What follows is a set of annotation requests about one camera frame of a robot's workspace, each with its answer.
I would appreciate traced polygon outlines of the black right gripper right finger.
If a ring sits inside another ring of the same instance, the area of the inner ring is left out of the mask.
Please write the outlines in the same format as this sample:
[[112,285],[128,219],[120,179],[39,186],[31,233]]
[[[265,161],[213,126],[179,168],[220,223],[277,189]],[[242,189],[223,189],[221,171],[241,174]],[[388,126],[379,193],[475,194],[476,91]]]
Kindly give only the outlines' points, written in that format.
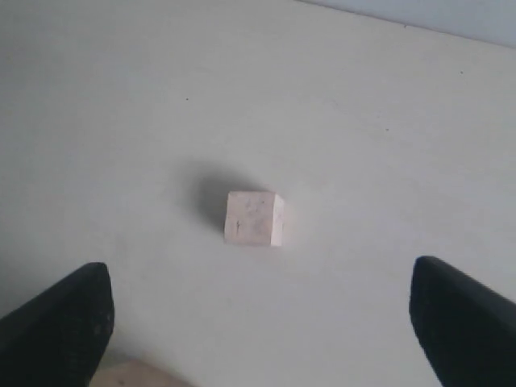
[[515,384],[515,304],[433,256],[414,262],[409,314],[443,386]]

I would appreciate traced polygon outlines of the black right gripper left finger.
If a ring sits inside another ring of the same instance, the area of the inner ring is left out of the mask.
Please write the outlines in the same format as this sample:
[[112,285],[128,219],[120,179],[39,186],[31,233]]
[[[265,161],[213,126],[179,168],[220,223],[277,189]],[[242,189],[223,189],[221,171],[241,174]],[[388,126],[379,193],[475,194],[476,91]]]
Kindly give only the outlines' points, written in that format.
[[87,386],[113,330],[108,268],[85,264],[1,319],[1,384]]

